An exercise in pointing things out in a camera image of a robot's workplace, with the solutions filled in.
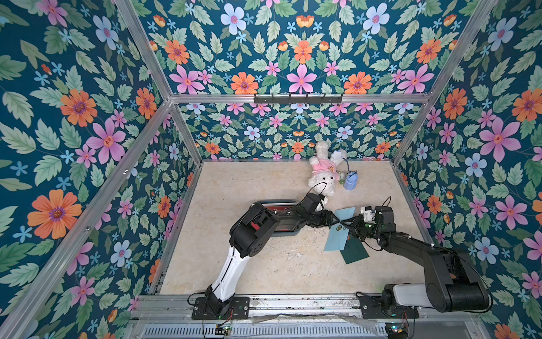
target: light blue flower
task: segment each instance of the light blue flower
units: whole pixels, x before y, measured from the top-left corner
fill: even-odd
[[[68,150],[66,150],[66,153],[60,155],[60,157],[62,159],[65,159],[66,160],[66,163],[69,164],[70,162],[73,161],[73,156],[74,154],[73,153],[70,153]]]
[[[23,163],[20,162],[20,161],[17,161],[17,166],[11,165],[11,166],[9,166],[9,168],[12,169],[12,170],[14,170],[14,171],[17,171],[17,172],[15,172],[15,175],[16,175],[16,176],[21,175],[21,173],[22,173],[22,174],[27,174],[27,173],[28,173],[28,172],[25,171],[25,169],[28,168],[28,165],[24,165],[24,166],[23,166]]]
[[[176,25],[177,23],[175,21],[171,21],[171,19],[167,19],[167,25],[171,28],[171,29],[175,29],[176,28]]]
[[[297,28],[295,27],[295,22],[288,22],[288,27],[286,27],[286,29],[288,29],[290,33],[297,30]]]
[[[39,81],[42,86],[44,86],[45,84],[50,84],[50,81],[47,80],[47,78],[49,77],[47,74],[41,75],[38,71],[36,71],[35,73],[37,77],[35,77],[34,80]]]
[[[21,226],[19,229],[21,231],[19,233],[15,233],[13,237],[15,239],[19,238],[20,243],[23,243],[27,238],[32,238],[32,234],[30,234],[30,231],[32,231],[32,227],[25,229],[24,226]]]
[[[62,177],[58,177],[58,180],[60,181],[60,184],[56,185],[57,188],[62,188],[63,191],[66,190],[66,187],[70,187],[72,184],[70,184],[69,177],[66,177],[62,179]]]
[[[312,28],[312,30],[315,30],[316,33],[318,33],[320,31],[320,29],[322,29],[322,22],[315,22],[314,27]]]

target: aluminum frame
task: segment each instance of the aluminum frame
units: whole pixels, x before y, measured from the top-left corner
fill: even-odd
[[[126,173],[132,169],[141,153],[147,148],[154,133],[166,118],[171,104],[162,104],[145,125],[137,139],[122,157],[115,169],[105,180],[100,190],[92,198],[73,228],[66,234],[53,255],[40,270],[29,290],[21,298],[13,311],[0,327],[0,338],[19,339],[25,329],[36,318],[40,308],[45,305],[60,279],[66,274],[69,264],[77,256],[81,246],[90,235],[91,229],[101,218],[105,209],[120,189]]]
[[[467,53],[467,49],[470,47],[470,44],[478,35],[478,32],[482,28],[483,23],[487,19],[489,13],[492,11],[493,7],[497,5],[498,0],[480,0],[474,13],[470,17],[469,21],[465,25],[463,32],[457,39],[457,45],[454,50],[450,53],[450,57],[446,64],[438,74],[437,79],[433,83],[431,90],[429,91],[429,102],[427,102],[418,112],[418,115],[410,125],[408,132],[405,134],[403,140],[401,140],[401,146],[393,156],[393,163],[396,165],[399,164],[404,154],[406,153],[410,144],[414,141],[414,138],[418,134],[418,131],[422,127],[423,123],[431,109],[435,106],[439,96],[442,91],[446,88],[452,74],[454,74],[456,68],[459,66],[459,63]]]

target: orange flower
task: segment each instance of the orange flower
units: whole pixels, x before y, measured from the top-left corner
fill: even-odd
[[[88,93],[81,90],[79,93],[76,89],[69,91],[70,96],[63,95],[60,101],[64,104],[60,106],[62,114],[68,116],[68,121],[73,125],[85,127],[87,123],[94,121],[93,117],[98,115],[98,111],[94,108],[96,103],[94,99],[88,97]]]
[[[356,76],[355,74],[350,75],[348,81],[344,83],[344,89],[346,94],[365,94],[367,90],[371,88],[372,78],[370,75],[365,75],[365,72],[359,72]]]
[[[294,153],[301,153],[303,152],[303,144],[302,143],[295,143],[293,146],[292,146],[292,151],[294,151]]]
[[[457,116],[463,114],[465,111],[463,106],[467,104],[467,97],[465,97],[465,94],[467,94],[467,92],[465,92],[464,89],[456,88],[448,95],[446,102],[444,103],[444,110],[446,111],[444,113],[445,117],[454,120]]]
[[[190,184],[192,183],[192,179],[194,179],[194,172],[192,172],[192,173],[190,173],[188,175],[188,179],[187,179],[187,182],[186,182],[187,187],[190,187]]]
[[[420,47],[420,51],[416,54],[418,63],[429,63],[437,57],[437,53],[441,51],[441,41],[435,39],[429,40]]]
[[[519,339],[519,335],[512,331],[506,324],[497,324],[495,328],[495,337],[497,337],[497,339]]]
[[[327,43],[326,41],[322,40],[322,41],[320,41],[320,44],[318,45],[318,48],[320,48],[320,50],[322,52],[324,52],[324,51],[327,51],[330,48],[330,44]]]
[[[307,40],[301,40],[298,43],[298,46],[294,48],[294,58],[299,61],[299,63],[305,63],[311,58],[312,47],[309,46]]]
[[[388,152],[391,148],[391,144],[387,142],[383,142],[382,144],[379,144],[375,147],[376,153],[384,154]]]
[[[455,14],[450,14],[446,17],[446,19],[444,19],[444,26],[448,27],[450,26],[451,24],[454,23],[455,21],[455,18],[457,18],[457,15]]]
[[[300,15],[295,18],[295,21],[298,23],[299,27],[310,27],[314,23],[314,17],[312,15]]]
[[[535,88],[534,92],[524,91],[521,94],[521,98],[518,98],[514,102],[514,108],[512,115],[517,117],[518,121],[533,121],[537,118],[537,114],[542,114],[542,89]]]
[[[281,43],[279,43],[279,50],[284,52],[287,49],[288,49],[288,43],[286,41],[282,41]]]
[[[154,262],[154,265],[152,265],[151,267],[151,270],[150,270],[150,276],[149,276],[149,284],[152,284],[152,282],[154,281],[154,275],[156,274],[156,269],[158,269],[158,265],[160,264],[160,259],[156,259],[156,261]]]
[[[167,41],[165,49],[166,53],[169,53],[168,57],[179,65],[188,63],[190,54],[186,51],[185,45],[179,44],[177,40],[173,40],[173,42]]]
[[[431,213],[437,214],[438,212],[440,212],[441,206],[442,202],[440,201],[440,198],[438,196],[431,195],[427,202],[427,207],[429,207]]]
[[[75,216],[81,215],[81,204],[77,203],[77,197],[69,192],[64,196],[61,189],[49,191],[49,199],[40,195],[32,203],[32,207],[39,212],[30,212],[28,214],[28,226],[34,227],[34,234],[41,239],[45,239],[53,233],[53,239],[66,236],[66,228],[72,229],[77,221]]]
[[[251,74],[240,72],[239,76],[234,75],[231,79],[233,81],[231,89],[235,91],[235,94],[256,94],[258,83],[254,82],[254,77]]]
[[[159,15],[155,15],[153,16],[153,18],[154,18],[154,22],[156,22],[156,24],[159,25],[160,27],[166,26],[166,19],[162,18]]]
[[[145,119],[149,120],[156,111],[156,103],[154,102],[154,95],[149,92],[147,88],[140,88],[137,90],[138,97],[135,98],[135,103],[139,105],[139,113],[145,116]]]
[[[205,150],[211,154],[220,153],[220,147],[214,143],[207,143],[207,145],[205,145]]]
[[[160,203],[158,204],[158,215],[160,218],[165,218],[167,214],[169,213],[169,209],[171,207],[171,200],[167,195],[163,196],[162,199],[160,199]]]
[[[107,317],[107,321],[109,321],[110,323],[114,322],[115,319],[117,318],[118,313],[119,313],[118,309],[114,309],[113,311],[111,311],[111,313]]]

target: mounting plate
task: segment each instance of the mounting plate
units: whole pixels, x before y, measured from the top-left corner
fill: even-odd
[[[231,319],[247,319],[248,310],[250,309],[250,298],[248,297],[233,297],[230,302],[230,308],[233,310]],[[222,319],[218,318],[209,305],[207,305],[207,298],[197,298],[194,303],[194,309],[192,310],[192,320],[225,320],[229,318],[230,311],[225,313],[226,315]]]

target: small blue flower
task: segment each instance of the small blue flower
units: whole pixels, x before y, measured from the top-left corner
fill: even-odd
[[[171,28],[171,29],[175,29],[176,28],[176,25],[177,23],[175,21],[171,21],[171,19],[167,19],[167,25]]]
[[[62,177],[58,177],[58,180],[60,181],[60,184],[56,185],[57,188],[62,188],[63,191],[66,190],[66,187],[70,187],[72,184],[70,184],[69,177],[66,177],[62,179]]]
[[[147,24],[149,25],[149,29],[152,29],[153,32],[156,32],[158,30],[158,27],[156,27],[156,23],[153,21],[153,22],[150,22],[150,21],[147,21]]]
[[[312,28],[312,30],[315,30],[316,33],[318,33],[320,31],[320,29],[322,29],[322,22],[315,22],[314,27]]]
[[[100,257],[101,257],[101,255],[98,254],[98,251],[96,251],[96,253],[91,255],[91,265],[97,264],[98,259],[100,259]]]
[[[15,175],[16,175],[16,176],[21,175],[21,173],[22,173],[22,174],[27,174],[27,173],[28,173],[28,172],[25,171],[25,169],[28,168],[28,165],[24,165],[24,166],[23,166],[23,163],[20,162],[20,161],[17,161],[17,166],[11,165],[11,166],[9,166],[9,168],[12,169],[12,170],[14,170],[14,171],[17,171],[17,172],[15,172]]]
[[[247,14],[247,16],[243,20],[247,22],[247,26],[250,25],[251,23],[254,23],[254,17],[250,16],[250,14]]]
[[[91,320],[91,325],[87,328],[87,331],[94,333],[96,328],[98,328],[98,319]]]
[[[23,243],[27,238],[32,238],[32,234],[30,234],[30,231],[32,231],[32,227],[25,229],[24,226],[21,226],[19,229],[21,231],[19,233],[15,233],[13,237],[15,239],[19,238],[20,243]]]
[[[62,73],[66,72],[64,69],[62,69],[61,63],[51,62],[51,65],[53,67],[53,73],[58,73],[59,75],[62,75]]]
[[[288,22],[288,27],[286,27],[286,29],[288,29],[290,33],[297,30],[297,28],[295,27],[295,22]]]
[[[73,161],[73,156],[74,156],[73,153],[70,153],[68,150],[66,150],[66,153],[62,154],[60,157],[62,159],[66,159],[66,163],[69,164],[70,162]]]
[[[42,86],[44,86],[45,84],[50,84],[50,81],[47,80],[47,78],[49,77],[47,74],[41,75],[38,71],[36,71],[35,73],[37,77],[35,77],[34,80],[39,81]]]

